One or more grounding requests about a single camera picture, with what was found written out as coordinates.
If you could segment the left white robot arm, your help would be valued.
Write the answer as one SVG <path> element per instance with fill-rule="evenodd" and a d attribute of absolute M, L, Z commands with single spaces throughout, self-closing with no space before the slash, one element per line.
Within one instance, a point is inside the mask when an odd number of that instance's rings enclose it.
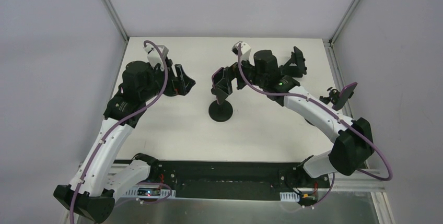
<path fill-rule="evenodd" d="M 159 63 L 133 61 L 126 65 L 85 161 L 68 184 L 54 190 L 54 197 L 69 211 L 70 223 L 76 222 L 76 215 L 103 223 L 130 188 L 141 181 L 149 185 L 158 181 L 159 170 L 153 167 L 157 159 L 141 153 L 122 171 L 112 177 L 108 174 L 144 112 L 160 96 L 185 96 L 195 84 L 182 65 L 168 58 Z"/>

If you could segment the black round-base phone stand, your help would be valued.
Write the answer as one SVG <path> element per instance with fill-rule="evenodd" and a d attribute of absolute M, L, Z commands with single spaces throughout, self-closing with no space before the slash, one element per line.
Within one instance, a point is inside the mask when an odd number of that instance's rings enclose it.
<path fill-rule="evenodd" d="M 208 114 L 210 118 L 216 122 L 226 122 L 233 115 L 233 107 L 227 98 L 229 94 L 216 91 L 215 89 L 211 90 L 211 93 L 216 97 L 216 99 L 209 105 Z"/>

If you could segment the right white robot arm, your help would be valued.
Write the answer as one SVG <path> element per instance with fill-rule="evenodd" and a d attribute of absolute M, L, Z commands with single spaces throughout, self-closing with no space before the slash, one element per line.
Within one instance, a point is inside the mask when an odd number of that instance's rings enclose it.
<path fill-rule="evenodd" d="M 280 66 L 271 50 L 259 50 L 250 62 L 250 50 L 233 50 L 240 58 L 233 64 L 219 68 L 211 77 L 211 93 L 216 100 L 209 111 L 227 107 L 228 112 L 213 120 L 223 122 L 230 118 L 232 106 L 226 100 L 232 94 L 232 82 L 237 89 L 249 87 L 267 96 L 280 106 L 289 109 L 319 129 L 332 142 L 329 151 L 320 155 L 311 155 L 297 167 L 297 182 L 303 187 L 310 187 L 317 178 L 327 173 L 352 175 L 360 171 L 365 161 L 372 156 L 374 146 L 371 125 L 363 117 L 353 119 L 327 106 L 322 99 L 315 98 L 289 72 L 290 62 Z"/>

